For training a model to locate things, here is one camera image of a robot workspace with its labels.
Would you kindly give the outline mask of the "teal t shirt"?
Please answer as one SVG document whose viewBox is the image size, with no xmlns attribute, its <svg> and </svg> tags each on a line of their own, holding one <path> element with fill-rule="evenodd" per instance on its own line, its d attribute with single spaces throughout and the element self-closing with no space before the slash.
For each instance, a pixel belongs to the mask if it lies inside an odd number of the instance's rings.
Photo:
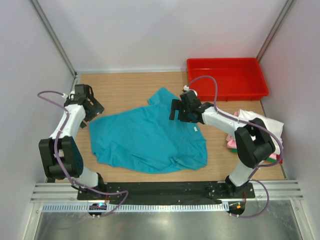
<svg viewBox="0 0 320 240">
<path fill-rule="evenodd" d="M 198 125 L 169 119 L 174 99 L 162 87 L 147 106 L 92 121 L 89 135 L 97 162 L 147 174 L 205 167 L 208 151 Z"/>
</svg>

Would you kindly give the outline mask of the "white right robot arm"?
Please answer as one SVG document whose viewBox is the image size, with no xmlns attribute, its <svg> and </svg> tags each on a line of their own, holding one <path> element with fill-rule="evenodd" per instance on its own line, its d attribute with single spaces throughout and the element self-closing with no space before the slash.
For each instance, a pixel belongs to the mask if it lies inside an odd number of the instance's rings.
<svg viewBox="0 0 320 240">
<path fill-rule="evenodd" d="M 276 147 L 262 119 L 241 120 L 217 108 L 215 104 L 202 103 L 195 91 L 187 90 L 180 99 L 171 101 L 169 119 L 186 123 L 213 126 L 232 136 L 236 142 L 238 163 L 225 179 L 225 192 L 237 198 L 244 191 L 259 164 L 276 151 Z"/>
</svg>

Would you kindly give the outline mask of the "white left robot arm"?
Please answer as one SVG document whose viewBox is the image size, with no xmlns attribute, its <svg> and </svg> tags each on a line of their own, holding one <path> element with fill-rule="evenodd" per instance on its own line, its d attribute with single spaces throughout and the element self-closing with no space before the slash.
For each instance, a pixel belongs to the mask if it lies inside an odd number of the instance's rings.
<svg viewBox="0 0 320 240">
<path fill-rule="evenodd" d="M 38 143 L 44 173 L 49 180 L 68 180 L 78 191 L 78 199 L 101 200 L 106 194 L 102 176 L 85 167 L 75 138 L 79 129 L 86 127 L 104 107 L 96 100 L 91 86 L 76 84 L 69 94 L 59 93 L 65 102 L 59 104 L 45 97 L 41 91 L 37 97 L 63 110 L 54 132 Z"/>
</svg>

